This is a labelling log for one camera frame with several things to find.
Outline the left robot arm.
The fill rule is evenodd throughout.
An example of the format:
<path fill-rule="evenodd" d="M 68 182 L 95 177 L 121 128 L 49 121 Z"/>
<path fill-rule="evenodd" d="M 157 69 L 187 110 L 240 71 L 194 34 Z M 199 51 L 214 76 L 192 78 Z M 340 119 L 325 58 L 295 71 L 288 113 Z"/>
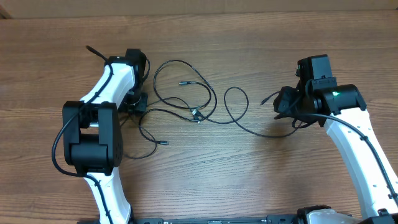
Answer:
<path fill-rule="evenodd" d="M 99 209 L 98 223 L 132 223 L 119 166 L 123 159 L 123 137 L 119 114 L 142 114 L 148 96 L 142 86 L 149 61 L 139 49 L 104 60 L 104 71 L 93 89 L 78 101 L 62 108 L 65 162 L 74 176 L 89 185 Z"/>

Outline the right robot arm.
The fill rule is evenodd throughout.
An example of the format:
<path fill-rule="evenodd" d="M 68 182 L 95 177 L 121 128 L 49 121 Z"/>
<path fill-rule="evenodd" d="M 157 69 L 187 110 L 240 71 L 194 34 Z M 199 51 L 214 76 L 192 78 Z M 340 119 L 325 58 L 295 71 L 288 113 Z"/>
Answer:
<path fill-rule="evenodd" d="M 367 104 L 354 84 L 338 85 L 329 57 L 316 55 L 297 62 L 296 87 L 284 86 L 274 100 L 276 118 L 318 123 L 338 148 L 353 181 L 360 220 L 332 213 L 324 206 L 303 208 L 302 223 L 397 223 L 397 175 L 374 133 Z"/>

